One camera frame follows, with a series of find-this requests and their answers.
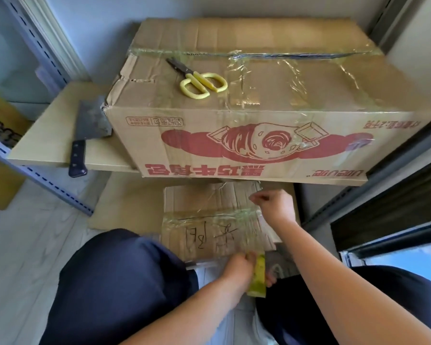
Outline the person's left hand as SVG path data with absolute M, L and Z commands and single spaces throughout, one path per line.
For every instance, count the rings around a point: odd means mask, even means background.
M 247 292 L 253 277 L 253 270 L 254 267 L 246 260 L 245 253 L 234 254 L 228 259 L 219 279 L 228 289 L 230 299 L 235 305 Z

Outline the light wooden shelf board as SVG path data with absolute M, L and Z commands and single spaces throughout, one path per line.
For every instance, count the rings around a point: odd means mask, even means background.
M 67 167 L 81 100 L 92 100 L 108 92 L 109 86 L 92 82 L 70 82 L 15 145 L 7 159 L 18 166 Z M 88 170 L 138 173 L 120 140 L 108 138 L 86 142 Z

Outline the grey slotted metal shelf beam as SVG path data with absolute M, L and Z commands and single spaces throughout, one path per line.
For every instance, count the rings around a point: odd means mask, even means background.
M 40 169 L 34 166 L 17 166 L 13 164 L 8 159 L 8 155 L 10 153 L 11 153 L 11 149 L 5 146 L 2 142 L 0 142 L 0 162 L 6 164 L 11 169 L 23 175 L 24 177 L 28 178 L 29 180 L 36 183 L 43 189 L 49 191 L 50 193 L 58 197 L 63 202 L 69 204 L 70 206 L 81 211 L 82 213 L 86 214 L 89 217 L 92 216 L 92 214 L 94 213 L 94 210 L 89 205 L 87 205 L 86 203 L 83 203 L 83 201 L 77 198 L 77 196 L 70 193 L 62 186 L 57 184 L 54 180 L 52 180 L 51 178 L 43 174 Z

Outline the dark shelf board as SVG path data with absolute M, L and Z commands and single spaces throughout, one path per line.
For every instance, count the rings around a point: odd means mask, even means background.
M 431 163 L 331 223 L 337 251 L 431 221 Z

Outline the yellow-handled scissors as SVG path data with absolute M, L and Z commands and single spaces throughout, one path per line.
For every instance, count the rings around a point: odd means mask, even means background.
M 209 91 L 216 93 L 224 92 L 228 89 L 228 83 L 219 74 L 199 73 L 190 69 L 175 57 L 166 58 L 166 62 L 184 77 L 179 83 L 181 92 L 188 98 L 200 100 L 210 96 Z

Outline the large red-printed cardboard box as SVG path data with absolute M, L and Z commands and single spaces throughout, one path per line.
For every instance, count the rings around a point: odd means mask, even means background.
M 224 77 L 195 100 L 166 58 Z M 360 186 L 431 100 L 350 19 L 148 18 L 103 106 L 145 177 Z

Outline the person's left forearm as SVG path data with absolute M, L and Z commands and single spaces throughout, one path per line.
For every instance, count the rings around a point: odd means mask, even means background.
M 232 280 L 218 278 L 120 345 L 205 345 L 244 291 Z

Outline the small taped cardboard box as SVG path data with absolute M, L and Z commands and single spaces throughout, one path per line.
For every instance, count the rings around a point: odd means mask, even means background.
M 250 201 L 258 181 L 166 187 L 161 243 L 186 263 L 276 250 L 281 239 Z

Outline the person's left leg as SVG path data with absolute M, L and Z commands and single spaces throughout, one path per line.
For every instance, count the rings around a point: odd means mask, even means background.
M 39 345 L 119 345 L 198 290 L 197 274 L 155 240 L 103 232 L 62 268 Z

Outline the yellowish clear tape roll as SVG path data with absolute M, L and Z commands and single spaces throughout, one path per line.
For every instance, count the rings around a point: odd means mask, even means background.
M 266 286 L 266 259 L 265 253 L 258 253 L 255 259 L 253 277 L 246 294 L 254 298 L 265 298 L 267 292 Z

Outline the person's right forearm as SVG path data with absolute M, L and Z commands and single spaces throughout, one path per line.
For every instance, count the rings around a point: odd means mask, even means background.
M 286 244 L 340 345 L 431 345 L 431 329 L 345 267 L 295 221 L 270 226 Z

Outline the yellow cardboard box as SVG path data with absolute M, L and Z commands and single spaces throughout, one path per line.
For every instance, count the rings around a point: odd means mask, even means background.
M 0 142 L 12 149 L 32 122 L 0 97 Z M 22 186 L 25 177 L 0 161 L 0 210 L 5 210 Z

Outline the person's right hand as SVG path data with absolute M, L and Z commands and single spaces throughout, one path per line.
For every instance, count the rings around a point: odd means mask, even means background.
M 280 233 L 286 228 L 298 225 L 295 217 L 293 197 L 285 190 L 261 190 L 273 191 L 273 205 L 268 212 L 262 212 L 268 225 L 276 232 Z

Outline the grey slotted metal shelf upright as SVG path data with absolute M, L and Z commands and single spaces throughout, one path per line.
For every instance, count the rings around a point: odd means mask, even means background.
M 0 4 L 11 16 L 14 28 L 21 35 L 40 65 L 46 70 L 55 86 L 59 90 L 63 89 L 70 82 L 70 77 L 37 28 L 36 22 L 31 19 L 19 0 L 0 0 Z

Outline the person's leg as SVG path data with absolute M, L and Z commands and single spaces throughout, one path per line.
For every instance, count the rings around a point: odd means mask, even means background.
M 155 240 L 103 232 L 62 268 L 39 345 L 119 345 L 198 290 L 197 274 Z
M 398 267 L 352 268 L 431 329 L 431 281 Z M 300 275 L 257 298 L 252 328 L 261 345 L 339 345 Z

